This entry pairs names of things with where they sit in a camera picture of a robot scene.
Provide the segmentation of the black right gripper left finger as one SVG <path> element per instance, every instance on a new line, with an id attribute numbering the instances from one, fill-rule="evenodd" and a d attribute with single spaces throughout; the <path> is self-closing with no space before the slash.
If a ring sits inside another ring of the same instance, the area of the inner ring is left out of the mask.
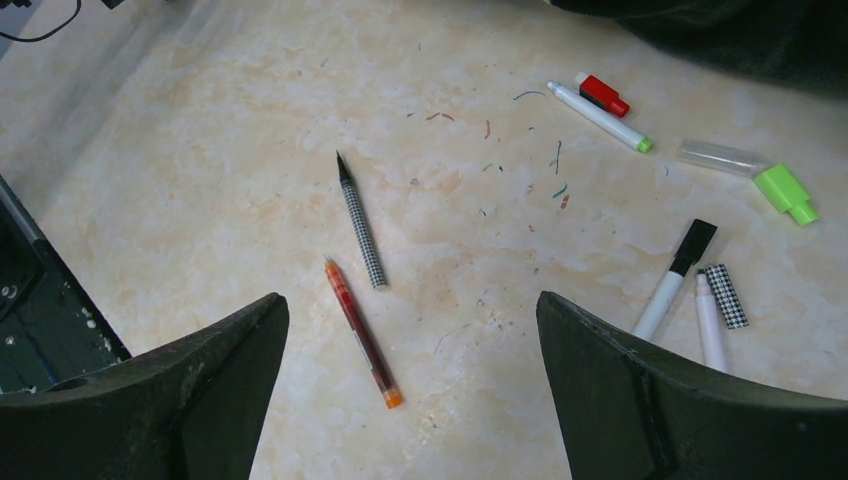
<path id="1" fill-rule="evenodd" d="M 289 327 L 276 293 L 128 361 L 1 397 L 5 479 L 246 479 Z"/>

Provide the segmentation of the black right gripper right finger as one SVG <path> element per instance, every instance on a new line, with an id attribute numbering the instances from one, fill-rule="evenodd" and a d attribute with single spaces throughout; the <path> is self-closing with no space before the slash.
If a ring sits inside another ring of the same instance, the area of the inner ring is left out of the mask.
<path id="1" fill-rule="evenodd" d="M 562 296 L 536 306 L 575 479 L 843 479 L 847 404 L 711 369 Z"/>

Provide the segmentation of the white marker with red tip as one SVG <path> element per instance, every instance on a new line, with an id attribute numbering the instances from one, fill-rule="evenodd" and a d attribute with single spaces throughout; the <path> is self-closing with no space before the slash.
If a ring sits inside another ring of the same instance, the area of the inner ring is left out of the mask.
<path id="1" fill-rule="evenodd" d="M 718 318 L 717 301 L 703 269 L 695 276 L 695 307 L 700 332 L 704 364 L 726 373 L 727 363 Z"/>

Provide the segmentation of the grey checkered pen cap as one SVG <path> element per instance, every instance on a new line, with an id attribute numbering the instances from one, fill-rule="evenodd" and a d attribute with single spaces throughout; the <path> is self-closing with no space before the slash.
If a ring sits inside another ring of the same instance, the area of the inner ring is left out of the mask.
<path id="1" fill-rule="evenodd" d="M 703 273 L 716 299 L 717 306 L 729 330 L 746 328 L 750 322 L 742 306 L 737 290 L 724 264 L 706 266 Z"/>

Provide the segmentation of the white marker with black cap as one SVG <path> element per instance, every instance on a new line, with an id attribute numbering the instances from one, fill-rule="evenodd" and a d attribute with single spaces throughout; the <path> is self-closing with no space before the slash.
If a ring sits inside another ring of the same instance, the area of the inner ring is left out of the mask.
<path id="1" fill-rule="evenodd" d="M 650 341 L 675 300 L 690 268 L 697 264 L 713 240 L 718 227 L 694 219 L 678 245 L 671 264 L 638 319 L 632 334 Z"/>

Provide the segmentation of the grey checkered pen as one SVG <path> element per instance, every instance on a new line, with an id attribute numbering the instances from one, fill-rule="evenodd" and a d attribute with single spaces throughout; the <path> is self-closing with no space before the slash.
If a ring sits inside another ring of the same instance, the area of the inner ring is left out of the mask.
<path id="1" fill-rule="evenodd" d="M 371 229 L 354 178 L 339 151 L 336 151 L 336 162 L 340 187 L 370 283 L 373 289 L 377 291 L 384 290 L 388 287 L 388 282 L 378 250 L 374 244 Z"/>

